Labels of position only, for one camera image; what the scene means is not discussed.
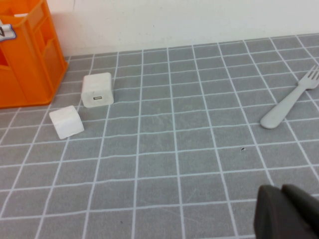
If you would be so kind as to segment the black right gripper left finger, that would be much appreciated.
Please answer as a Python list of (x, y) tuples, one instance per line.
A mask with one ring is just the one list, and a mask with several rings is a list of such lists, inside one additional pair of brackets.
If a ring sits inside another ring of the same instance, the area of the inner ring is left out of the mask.
[(259, 187), (254, 216), (257, 239), (314, 239), (316, 236), (288, 197), (271, 185)]

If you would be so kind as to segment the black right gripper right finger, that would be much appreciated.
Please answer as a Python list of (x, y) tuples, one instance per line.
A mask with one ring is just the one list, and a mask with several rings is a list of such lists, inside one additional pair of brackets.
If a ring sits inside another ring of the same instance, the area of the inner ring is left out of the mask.
[(292, 184), (283, 185), (283, 193), (288, 197), (311, 231), (319, 238), (319, 201)]

